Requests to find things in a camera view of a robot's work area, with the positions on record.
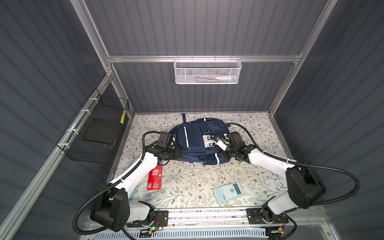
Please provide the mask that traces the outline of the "red card pack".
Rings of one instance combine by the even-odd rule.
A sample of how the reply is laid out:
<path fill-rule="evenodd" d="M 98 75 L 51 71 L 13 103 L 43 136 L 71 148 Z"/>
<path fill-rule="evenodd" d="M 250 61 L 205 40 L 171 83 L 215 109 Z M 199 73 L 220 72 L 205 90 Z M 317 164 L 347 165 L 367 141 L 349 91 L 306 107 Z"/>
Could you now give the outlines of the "red card pack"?
<path fill-rule="evenodd" d="M 149 173 L 147 190 L 160 190 L 162 188 L 163 166 L 156 166 Z"/>

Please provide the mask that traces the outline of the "navy blue student backpack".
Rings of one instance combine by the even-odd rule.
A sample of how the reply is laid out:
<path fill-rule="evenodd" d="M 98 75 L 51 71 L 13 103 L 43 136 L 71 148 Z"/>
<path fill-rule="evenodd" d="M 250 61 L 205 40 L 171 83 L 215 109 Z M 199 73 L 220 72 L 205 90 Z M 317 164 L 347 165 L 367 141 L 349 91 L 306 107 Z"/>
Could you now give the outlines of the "navy blue student backpack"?
<path fill-rule="evenodd" d="M 230 161 L 220 154 L 222 148 L 215 143 L 215 137 L 226 137 L 230 133 L 222 120 L 202 118 L 184 122 L 170 133 L 176 136 L 176 146 L 180 149 L 178 161 L 215 166 Z"/>

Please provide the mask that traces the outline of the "light blue pouch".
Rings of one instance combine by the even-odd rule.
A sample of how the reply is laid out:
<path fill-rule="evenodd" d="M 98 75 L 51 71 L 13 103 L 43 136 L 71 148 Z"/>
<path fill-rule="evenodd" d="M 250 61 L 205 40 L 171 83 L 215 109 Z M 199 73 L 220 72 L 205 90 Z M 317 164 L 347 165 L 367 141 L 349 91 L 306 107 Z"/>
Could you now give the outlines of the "light blue pouch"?
<path fill-rule="evenodd" d="M 133 169 L 140 160 L 141 160 L 141 156 L 134 158 L 131 164 L 129 165 L 129 167 L 127 168 L 127 171 L 129 172 L 131 169 Z"/>

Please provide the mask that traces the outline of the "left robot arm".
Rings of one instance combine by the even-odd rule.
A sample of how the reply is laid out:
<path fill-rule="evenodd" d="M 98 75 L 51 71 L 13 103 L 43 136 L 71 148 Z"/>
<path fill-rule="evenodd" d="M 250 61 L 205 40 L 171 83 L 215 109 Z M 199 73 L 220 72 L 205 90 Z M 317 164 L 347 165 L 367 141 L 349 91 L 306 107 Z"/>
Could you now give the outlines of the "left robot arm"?
<path fill-rule="evenodd" d="M 104 228 L 118 232 L 124 225 L 144 222 L 150 225 L 155 218 L 155 207 L 144 201 L 130 204 L 130 196 L 142 179 L 162 161 L 176 160 L 180 150 L 176 136 L 171 133 L 149 131 L 142 136 L 142 154 L 109 189 L 93 200 L 90 219 Z"/>

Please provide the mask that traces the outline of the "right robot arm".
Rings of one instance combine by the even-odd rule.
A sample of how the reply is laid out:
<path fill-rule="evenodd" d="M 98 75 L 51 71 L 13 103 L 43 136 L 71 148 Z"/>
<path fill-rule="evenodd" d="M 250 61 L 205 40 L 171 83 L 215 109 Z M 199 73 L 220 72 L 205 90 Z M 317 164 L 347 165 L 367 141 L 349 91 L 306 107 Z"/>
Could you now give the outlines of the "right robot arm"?
<path fill-rule="evenodd" d="M 288 210 L 307 209 L 326 191 L 326 187 L 315 170 L 298 166 L 296 162 L 279 160 L 256 145 L 247 145 L 238 132 L 225 138 L 214 137 L 225 158 L 236 158 L 251 165 L 260 166 L 279 177 L 286 187 L 262 205 L 261 214 L 268 221 Z"/>

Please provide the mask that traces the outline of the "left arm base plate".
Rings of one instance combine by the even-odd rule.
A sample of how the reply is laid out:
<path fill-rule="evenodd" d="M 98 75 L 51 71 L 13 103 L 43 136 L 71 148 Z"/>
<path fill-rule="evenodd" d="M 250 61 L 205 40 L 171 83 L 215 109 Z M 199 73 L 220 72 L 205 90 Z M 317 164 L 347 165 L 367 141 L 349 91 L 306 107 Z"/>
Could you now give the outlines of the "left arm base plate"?
<path fill-rule="evenodd" d="M 154 211 L 149 219 L 144 221 L 127 222 L 128 228 L 150 228 L 167 227 L 169 220 L 169 211 Z"/>

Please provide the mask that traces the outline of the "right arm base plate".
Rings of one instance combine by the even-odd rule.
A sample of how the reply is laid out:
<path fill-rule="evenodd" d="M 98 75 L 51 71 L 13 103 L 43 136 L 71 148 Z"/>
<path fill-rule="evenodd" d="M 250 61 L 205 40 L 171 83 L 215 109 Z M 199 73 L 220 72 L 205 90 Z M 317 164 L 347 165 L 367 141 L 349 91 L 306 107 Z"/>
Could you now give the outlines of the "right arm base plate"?
<path fill-rule="evenodd" d="M 282 214 L 274 215 L 263 213 L 262 208 L 246 209 L 246 217 L 251 225 L 281 224 L 284 226 L 290 222 L 290 220 Z"/>

